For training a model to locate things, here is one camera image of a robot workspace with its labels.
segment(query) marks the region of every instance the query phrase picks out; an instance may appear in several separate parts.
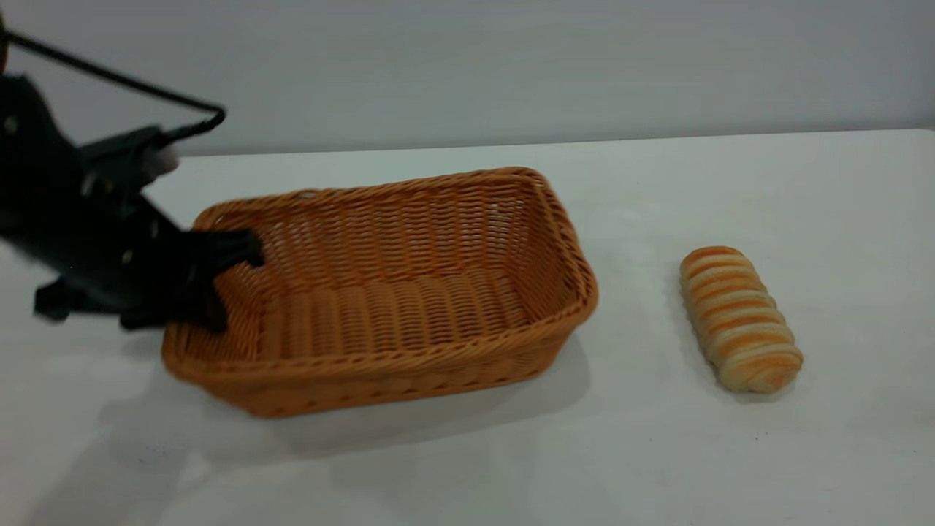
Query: striped bread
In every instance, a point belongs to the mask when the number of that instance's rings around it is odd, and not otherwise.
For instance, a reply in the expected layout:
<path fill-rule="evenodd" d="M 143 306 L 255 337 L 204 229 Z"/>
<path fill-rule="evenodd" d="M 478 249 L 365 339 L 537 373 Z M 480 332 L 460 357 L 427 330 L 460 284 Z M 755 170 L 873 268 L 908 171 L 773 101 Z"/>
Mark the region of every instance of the striped bread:
<path fill-rule="evenodd" d="M 681 271 L 685 307 L 725 387 L 772 393 L 796 378 L 802 353 L 749 259 L 709 246 L 689 254 Z"/>

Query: white wall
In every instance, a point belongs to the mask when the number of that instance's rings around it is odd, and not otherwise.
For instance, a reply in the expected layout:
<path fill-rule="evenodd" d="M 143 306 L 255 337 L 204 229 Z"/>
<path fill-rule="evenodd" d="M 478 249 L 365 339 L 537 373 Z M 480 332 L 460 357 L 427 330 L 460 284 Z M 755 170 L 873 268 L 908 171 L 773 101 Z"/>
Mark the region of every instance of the white wall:
<path fill-rule="evenodd" d="M 7 24 L 211 97 L 190 153 L 935 123 L 933 0 L 6 0 Z M 26 57 L 92 139 L 193 117 Z"/>

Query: wicker basket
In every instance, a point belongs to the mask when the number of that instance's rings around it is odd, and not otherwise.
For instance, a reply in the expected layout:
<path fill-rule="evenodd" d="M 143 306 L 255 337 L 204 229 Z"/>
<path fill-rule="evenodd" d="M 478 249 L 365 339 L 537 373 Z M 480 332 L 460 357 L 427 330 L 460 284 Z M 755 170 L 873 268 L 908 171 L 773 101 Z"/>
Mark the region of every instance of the wicker basket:
<path fill-rule="evenodd" d="M 229 329 L 171 324 L 163 361 L 255 416 L 532 378 L 597 306 L 568 216 L 528 168 L 231 201 L 195 222 L 244 227 L 266 264 L 217 278 Z"/>

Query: black cable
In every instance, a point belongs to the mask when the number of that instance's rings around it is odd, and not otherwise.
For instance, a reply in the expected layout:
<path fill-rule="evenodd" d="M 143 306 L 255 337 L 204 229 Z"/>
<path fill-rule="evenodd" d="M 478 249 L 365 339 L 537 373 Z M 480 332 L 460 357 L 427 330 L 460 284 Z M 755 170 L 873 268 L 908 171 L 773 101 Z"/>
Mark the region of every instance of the black cable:
<path fill-rule="evenodd" d="M 16 44 L 21 48 L 31 51 L 33 53 L 42 55 L 46 58 L 60 62 L 66 66 L 74 67 L 75 69 L 93 75 L 100 79 L 113 82 L 115 84 L 120 84 L 123 87 L 126 87 L 131 90 L 138 91 L 142 94 L 153 96 L 155 98 L 167 100 L 175 104 L 186 106 L 188 108 L 194 108 L 196 110 L 202 111 L 211 111 L 214 112 L 214 116 L 206 121 L 202 121 L 197 124 L 190 124 L 187 126 L 182 126 L 174 130 L 165 132 L 167 135 L 167 143 L 174 142 L 179 139 L 186 139 L 195 135 L 203 134 L 208 132 L 218 124 L 224 121 L 224 118 L 227 116 L 227 110 L 224 109 L 224 106 L 214 104 L 211 102 L 206 102 L 203 100 L 198 100 L 187 95 L 181 95 L 172 91 L 169 91 L 165 88 L 160 88 L 154 86 L 150 83 L 144 82 L 142 80 L 136 80 L 131 77 L 127 77 L 116 71 L 107 69 L 96 64 L 92 64 L 86 60 L 80 59 L 72 54 L 66 53 L 61 50 L 57 50 L 52 46 L 48 46 L 36 40 L 33 40 L 29 37 L 24 37 L 18 33 L 10 31 L 8 29 L 3 30 L 4 35 L 0 38 L 5 37 L 6 40 L 11 44 Z"/>

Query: braided bread roll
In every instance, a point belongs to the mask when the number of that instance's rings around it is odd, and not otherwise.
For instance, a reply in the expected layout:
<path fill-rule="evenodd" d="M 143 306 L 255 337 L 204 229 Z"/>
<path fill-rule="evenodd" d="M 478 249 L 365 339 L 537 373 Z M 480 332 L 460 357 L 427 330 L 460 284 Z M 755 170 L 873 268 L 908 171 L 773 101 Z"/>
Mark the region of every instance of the braided bread roll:
<path fill-rule="evenodd" d="M 689 254 L 681 271 L 698 341 L 725 387 L 772 393 L 796 378 L 802 353 L 749 259 L 710 246 Z"/>

